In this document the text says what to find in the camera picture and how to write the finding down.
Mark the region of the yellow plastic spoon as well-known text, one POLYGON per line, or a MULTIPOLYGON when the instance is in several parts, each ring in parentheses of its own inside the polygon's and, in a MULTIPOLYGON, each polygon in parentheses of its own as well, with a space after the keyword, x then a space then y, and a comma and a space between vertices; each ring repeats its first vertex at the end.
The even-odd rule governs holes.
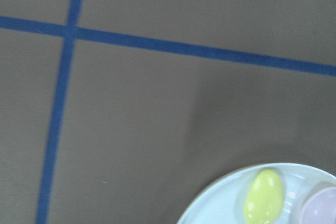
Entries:
POLYGON ((274 223, 284 204, 284 185, 278 173, 263 169, 255 177, 244 204, 247 223, 274 223))

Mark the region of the pink plastic spoon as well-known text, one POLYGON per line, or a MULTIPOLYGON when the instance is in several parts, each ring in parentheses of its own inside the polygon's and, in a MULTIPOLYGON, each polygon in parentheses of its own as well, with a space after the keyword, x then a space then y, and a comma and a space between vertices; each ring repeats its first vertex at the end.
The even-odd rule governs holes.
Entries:
POLYGON ((313 194, 304 203, 299 223, 335 223, 335 187, 324 188, 313 194))

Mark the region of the white round plate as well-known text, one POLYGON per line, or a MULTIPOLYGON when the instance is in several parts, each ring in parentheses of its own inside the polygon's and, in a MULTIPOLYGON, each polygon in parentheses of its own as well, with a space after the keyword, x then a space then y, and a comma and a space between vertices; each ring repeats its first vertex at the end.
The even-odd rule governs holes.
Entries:
POLYGON ((335 176, 321 169, 293 163, 270 163, 244 167, 206 187, 187 207, 178 223, 246 223, 244 204, 250 187, 263 169, 282 179, 285 197, 274 223, 299 223, 300 212, 316 192, 335 187, 335 176))

